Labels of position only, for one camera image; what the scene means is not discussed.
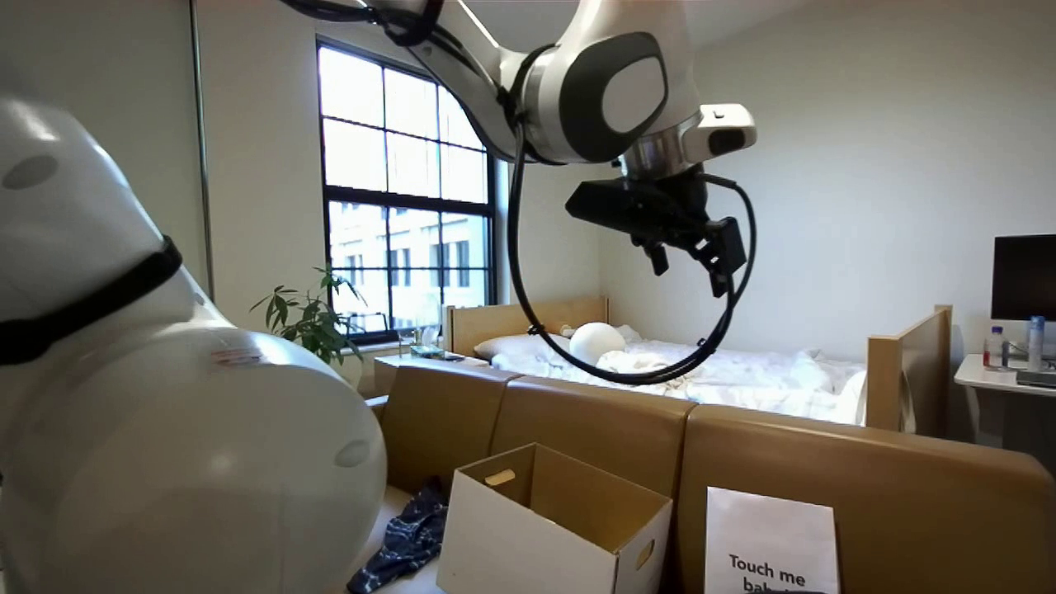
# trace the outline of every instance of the bed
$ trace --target bed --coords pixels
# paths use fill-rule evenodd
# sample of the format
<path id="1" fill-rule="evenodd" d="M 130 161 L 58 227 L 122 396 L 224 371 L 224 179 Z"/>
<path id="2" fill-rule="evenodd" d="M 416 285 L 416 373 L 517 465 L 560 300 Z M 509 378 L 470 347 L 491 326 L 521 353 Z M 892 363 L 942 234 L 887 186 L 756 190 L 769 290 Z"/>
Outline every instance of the bed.
<path id="1" fill-rule="evenodd" d="M 607 296 L 542 300 L 538 321 L 560 336 L 575 326 L 611 321 Z M 636 387 L 657 396 L 693 403 L 723 403 L 769 409 L 784 416 L 870 425 L 894 431 L 943 435 L 946 383 L 949 383 L 949 308 L 933 308 L 894 336 L 868 336 L 868 355 L 834 360 L 807 350 L 721 350 L 699 371 L 657 387 Z M 447 308 L 447 350 L 487 360 L 491 365 L 553 377 L 576 383 L 605 383 L 565 363 L 538 336 L 517 303 L 503 308 Z M 657 371 L 689 347 L 627 336 L 597 365 L 641 373 Z"/>

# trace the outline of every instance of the computer monitor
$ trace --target computer monitor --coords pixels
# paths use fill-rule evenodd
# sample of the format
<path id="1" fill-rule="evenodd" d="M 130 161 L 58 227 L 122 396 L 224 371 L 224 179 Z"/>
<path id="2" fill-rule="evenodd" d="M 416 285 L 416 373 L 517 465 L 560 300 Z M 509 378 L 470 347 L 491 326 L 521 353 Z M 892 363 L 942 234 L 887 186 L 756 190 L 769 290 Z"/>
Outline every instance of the computer monitor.
<path id="1" fill-rule="evenodd" d="M 1056 234 L 994 242 L 994 321 L 1056 321 Z"/>

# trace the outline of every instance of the ceiling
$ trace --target ceiling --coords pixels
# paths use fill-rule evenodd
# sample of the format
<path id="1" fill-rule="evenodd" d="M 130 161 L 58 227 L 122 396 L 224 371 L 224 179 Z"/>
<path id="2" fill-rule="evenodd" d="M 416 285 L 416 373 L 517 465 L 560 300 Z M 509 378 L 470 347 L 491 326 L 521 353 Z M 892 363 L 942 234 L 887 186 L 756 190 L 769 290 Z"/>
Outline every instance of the ceiling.
<path id="1" fill-rule="evenodd" d="M 465 0 L 487 34 L 513 51 L 551 44 L 571 24 L 576 0 Z M 688 7 L 689 40 L 717 44 L 773 18 L 793 13 L 813 0 L 681 0 Z"/>

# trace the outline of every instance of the desk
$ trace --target desk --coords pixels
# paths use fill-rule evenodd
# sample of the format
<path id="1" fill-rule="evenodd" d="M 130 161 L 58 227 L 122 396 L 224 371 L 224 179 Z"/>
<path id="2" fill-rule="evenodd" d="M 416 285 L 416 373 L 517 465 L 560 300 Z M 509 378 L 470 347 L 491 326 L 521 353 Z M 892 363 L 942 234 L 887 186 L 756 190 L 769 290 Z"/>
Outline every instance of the desk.
<path id="1" fill-rule="evenodd" d="M 977 442 L 1031 453 L 1056 472 L 1056 388 L 1019 387 L 1016 371 L 988 371 L 981 353 L 961 360 L 953 383 Z"/>

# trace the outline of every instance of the crumpled blanket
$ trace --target crumpled blanket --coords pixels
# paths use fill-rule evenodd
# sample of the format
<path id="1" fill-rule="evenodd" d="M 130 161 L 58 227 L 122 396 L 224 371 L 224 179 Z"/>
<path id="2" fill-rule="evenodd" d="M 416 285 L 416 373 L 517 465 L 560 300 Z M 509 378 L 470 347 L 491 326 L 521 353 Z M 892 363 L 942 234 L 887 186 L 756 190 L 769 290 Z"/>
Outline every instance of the crumpled blanket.
<path id="1" fill-rule="evenodd" d="M 395 517 L 389 517 L 378 552 L 354 574 L 347 594 L 373 594 L 440 559 L 447 516 L 447 490 L 433 480 Z"/>

